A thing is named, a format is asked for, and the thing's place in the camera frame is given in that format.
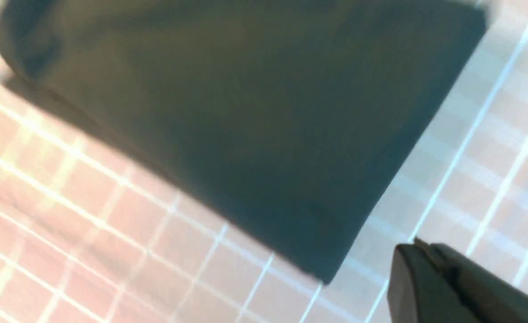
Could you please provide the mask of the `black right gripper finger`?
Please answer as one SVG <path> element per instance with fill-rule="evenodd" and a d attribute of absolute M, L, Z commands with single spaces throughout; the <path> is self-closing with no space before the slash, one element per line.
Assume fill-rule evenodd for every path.
<path fill-rule="evenodd" d="M 418 238 L 395 246 L 387 302 L 393 323 L 528 323 L 528 294 Z"/>

